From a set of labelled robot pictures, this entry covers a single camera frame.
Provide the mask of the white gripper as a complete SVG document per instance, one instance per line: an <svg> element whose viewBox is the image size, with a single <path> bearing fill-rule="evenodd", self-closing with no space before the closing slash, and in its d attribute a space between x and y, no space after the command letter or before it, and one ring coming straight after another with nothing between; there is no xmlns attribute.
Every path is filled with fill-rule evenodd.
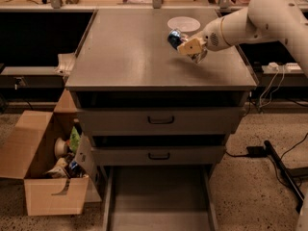
<svg viewBox="0 0 308 231"><path fill-rule="evenodd" d="M195 38L186 38L178 47L181 55L200 54L203 50L219 51L225 48L225 40L221 32L222 19L218 18L208 23Z"/></svg>

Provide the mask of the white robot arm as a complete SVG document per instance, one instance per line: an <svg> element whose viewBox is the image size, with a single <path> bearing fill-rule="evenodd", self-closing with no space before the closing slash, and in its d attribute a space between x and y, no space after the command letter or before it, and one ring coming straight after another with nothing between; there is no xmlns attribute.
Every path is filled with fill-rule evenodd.
<svg viewBox="0 0 308 231"><path fill-rule="evenodd" d="M308 75L307 18L295 0L250 0L247 7L215 19L202 31L183 39L177 50L200 62L208 50L216 52L240 43L268 41L282 43L303 73ZM224 224L220 231L307 231L307 197L297 187L272 145L266 142L265 146L277 180L291 188L297 197L299 216L294 226L288 226L288 215L281 208L273 213L269 208L263 208L257 211L263 224L249 225L248 219L243 218L237 225Z"/></svg>

